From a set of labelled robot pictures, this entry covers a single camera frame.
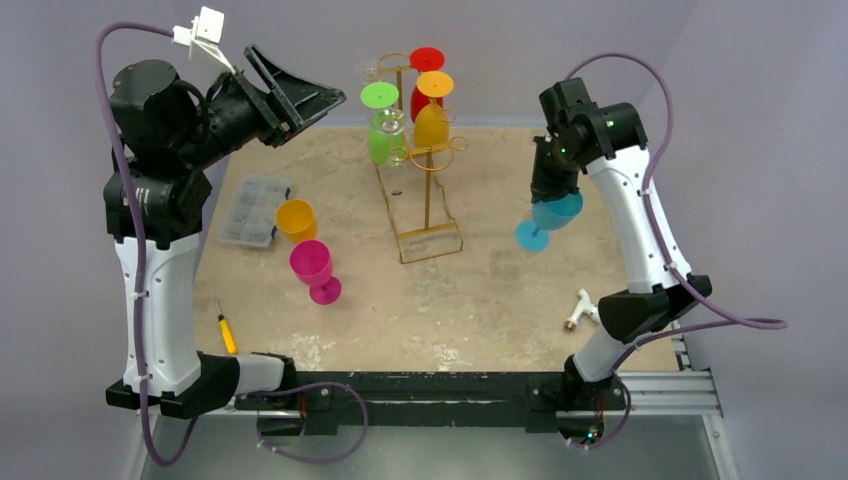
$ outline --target orange cup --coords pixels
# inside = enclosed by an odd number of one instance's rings
[[[297,198],[287,200],[277,209],[277,228],[295,244],[312,240],[318,234],[312,206]]]

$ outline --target white wall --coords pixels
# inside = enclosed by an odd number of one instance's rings
[[[741,478],[848,478],[848,4],[699,2],[663,67],[676,130],[657,183],[714,299],[789,330],[690,336]],[[654,148],[664,107],[640,108]],[[713,317],[698,309],[687,317]]]
[[[116,20],[188,25],[202,3],[227,14],[225,52],[259,44],[294,72],[347,91],[332,119],[361,121],[352,66],[388,50],[433,44],[457,80],[449,99],[466,123],[540,123],[538,93],[574,63],[607,49],[662,63],[694,0],[7,2],[0,15],[0,478],[84,472],[116,478],[131,412],[104,403],[124,365],[120,267],[106,234],[102,187],[109,148],[94,97],[91,48]],[[211,78],[162,39],[107,41],[111,77],[144,58],[172,62],[205,88]],[[599,100],[641,98],[635,69],[587,72]],[[212,172],[213,183],[222,169]]]

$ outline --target wooden table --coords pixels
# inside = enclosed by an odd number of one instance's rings
[[[253,142],[237,152],[195,279],[198,348],[226,352],[217,297],[242,353],[289,355],[302,370],[561,370],[596,328],[584,318],[574,332],[564,331],[577,290],[597,299],[625,285],[624,260],[603,200],[581,178],[581,215],[552,233],[544,252],[525,252],[513,232],[530,216],[532,136],[538,132],[452,133],[465,135],[470,147],[457,153],[440,179],[465,248],[409,265],[398,262],[364,129],[312,128],[279,149]],[[397,168],[423,185],[422,171]],[[215,239],[238,178],[247,173],[286,176],[294,197],[312,204],[318,239],[329,246],[343,285],[336,303],[311,301],[288,265],[293,245],[285,238],[278,236],[267,250]],[[663,340],[623,368],[675,371],[677,363],[670,341]]]

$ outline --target gold metal frame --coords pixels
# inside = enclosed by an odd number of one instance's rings
[[[409,58],[408,53],[405,52],[392,52],[387,53],[380,57],[377,61],[377,71],[381,75],[385,75],[386,73],[394,72],[396,74],[396,86],[398,89],[398,101],[397,101],[397,109],[403,110],[403,72],[405,70],[412,70],[412,65],[401,65],[397,67],[383,67],[383,61],[392,56],[404,56]],[[445,115],[447,118],[444,120],[448,122],[452,122],[453,118],[448,117],[447,113],[454,113],[453,110],[445,109]],[[464,140],[465,144],[460,145],[457,144],[459,140]],[[436,174],[446,168],[448,168],[454,160],[454,156],[456,151],[465,150],[468,147],[468,140],[462,136],[456,136],[450,139],[448,143],[441,143],[437,145],[428,145],[419,148],[409,148],[409,145],[406,143],[406,137],[404,137],[404,145],[403,147],[395,147],[391,150],[390,160],[395,162],[402,162],[405,160],[410,160],[416,168],[419,170],[424,170],[425,172],[425,181],[426,187],[424,190],[424,228],[418,228],[415,230],[409,230],[406,232],[399,232],[397,229],[397,225],[395,224],[394,215],[392,212],[391,202],[389,201],[389,196],[386,193],[386,184],[383,181],[383,175],[380,173],[380,166],[374,164],[374,171],[377,172],[377,179],[380,181],[380,191],[383,193],[383,200],[386,202],[386,211],[389,215],[389,223],[392,226],[392,232],[395,235],[395,243],[397,244],[398,249],[398,258],[400,263],[403,265],[407,265],[410,263],[420,262],[422,260],[429,260],[431,258],[443,257],[445,255],[451,255],[454,253],[459,253],[465,247],[465,238],[462,236],[462,231],[459,228],[459,223],[457,223],[456,218],[451,214],[450,209],[448,208],[448,200],[447,200],[447,192],[445,191],[445,186],[439,181],[439,177]],[[445,165],[440,167],[436,167],[433,163],[433,154],[438,153],[444,150],[450,151],[450,160]],[[418,157],[425,157],[426,162],[424,165],[416,161]],[[439,225],[430,225],[430,198],[431,198],[431,189],[433,181],[435,181],[436,186],[439,187],[439,191],[442,194],[442,205],[445,210],[445,215],[448,217],[448,221],[445,223],[441,223]],[[408,259],[404,258],[403,255],[403,247],[401,246],[401,240],[415,237],[418,235],[424,235],[431,232],[436,232],[440,230],[448,230],[454,229],[456,230],[456,234],[459,237],[459,248],[454,250],[449,250],[446,252],[436,253],[434,255],[428,255],[421,258]]]

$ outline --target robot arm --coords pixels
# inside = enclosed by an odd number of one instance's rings
[[[254,138],[272,147],[285,144],[345,95],[282,70],[249,46],[245,56],[268,87],[260,90],[218,50],[222,23],[222,14],[204,7],[192,29],[174,29],[175,43],[188,46],[190,58],[219,73],[205,95],[162,60],[128,65],[112,82],[110,106],[121,140],[132,151],[135,186],[135,192],[126,192],[116,171],[103,191],[107,230],[124,273],[129,333],[124,375],[106,390],[113,406],[139,407],[139,353],[147,363],[150,403],[177,418],[222,407],[236,394],[281,388],[294,371],[285,357],[221,357],[196,350],[192,272],[202,209],[212,190],[203,169]],[[139,252],[128,195],[138,199],[147,237],[141,322],[135,321]],[[136,352],[138,338],[144,352]]]
[[[704,296],[712,292],[712,286],[709,277],[692,275],[674,243],[653,182],[650,192],[640,190],[650,156],[636,109],[627,103],[599,108],[579,78],[559,82],[539,98],[549,135],[536,138],[533,202],[574,193],[574,172],[588,175],[609,209],[627,271],[627,290],[601,298],[599,328],[565,363],[560,393],[574,397],[592,394],[608,383],[626,350],[695,305],[664,264],[642,195],[650,195],[677,270]]]

